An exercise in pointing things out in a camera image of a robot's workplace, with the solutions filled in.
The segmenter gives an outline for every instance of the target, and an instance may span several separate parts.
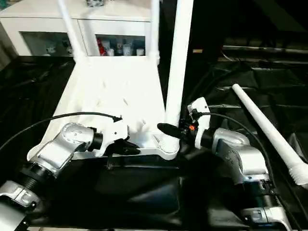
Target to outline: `black tablecloth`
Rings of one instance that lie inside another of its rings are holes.
[[[74,68],[72,58],[18,57],[0,72],[0,143],[51,117]],[[3,150],[0,183],[11,176],[42,139],[48,123],[16,138]]]
[[[72,59],[19,58],[0,72],[2,113],[1,143],[20,129],[50,117],[70,76]],[[160,65],[162,87],[168,73]],[[305,207],[307,192],[295,186],[285,164],[231,90],[233,83],[245,91],[306,161],[308,128],[307,66],[269,63],[189,62],[183,95],[186,104],[204,96],[212,112],[239,119],[256,130],[266,144],[274,166],[278,192],[308,228],[283,179]],[[25,161],[46,126],[16,139],[1,153],[2,182]],[[211,126],[243,132],[228,121],[212,117]],[[232,182],[221,176],[222,162],[207,150],[182,145],[172,161],[158,156],[121,157],[74,161],[51,189],[53,199],[32,215],[37,226],[140,229],[244,229],[232,207],[240,198],[232,194]]]

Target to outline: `white shelf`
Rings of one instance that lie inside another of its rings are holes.
[[[151,0],[106,0],[102,7],[91,8],[86,0],[66,0],[73,19],[151,21]],[[0,12],[0,17],[61,18],[56,0],[22,0]]]

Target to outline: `red bottle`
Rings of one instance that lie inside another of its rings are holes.
[[[98,49],[100,51],[100,55],[101,56],[106,56],[107,53],[106,53],[106,51],[104,49],[104,46],[102,45],[102,41],[100,40],[100,38],[97,38],[96,40],[97,40]]]

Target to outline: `white tube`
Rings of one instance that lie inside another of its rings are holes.
[[[151,46],[149,56],[159,64],[159,0],[151,1]]]
[[[308,165],[301,160],[293,148],[243,91],[243,89],[238,84],[234,84],[232,88],[289,168],[289,173],[295,183],[297,185],[307,184]]]
[[[79,41],[77,39],[77,35],[74,31],[73,23],[69,16],[64,0],[58,0],[58,6],[59,6],[59,10],[62,15],[62,19],[64,20],[64,23],[67,29],[67,35],[68,35],[69,41],[73,48],[74,60],[76,63],[83,63],[86,55],[84,54],[79,44]]]
[[[178,0],[165,114],[165,122],[175,126],[179,125],[180,119],[192,13],[193,0]],[[159,146],[169,154],[169,159],[173,159],[179,151],[180,142],[164,135]]]

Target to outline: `white cabinet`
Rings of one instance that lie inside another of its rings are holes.
[[[89,8],[86,0],[66,4],[88,56],[147,54],[151,0],[107,0],[98,8]],[[23,0],[0,12],[0,22],[19,55],[71,55],[56,0]]]
[[[137,55],[137,50],[143,50],[146,54],[149,50],[150,22],[79,20],[78,23],[88,56],[100,56],[108,47],[115,56],[129,52]]]
[[[0,21],[18,55],[70,55],[69,39],[60,18],[1,18]],[[73,20],[73,25],[82,43],[77,20]]]

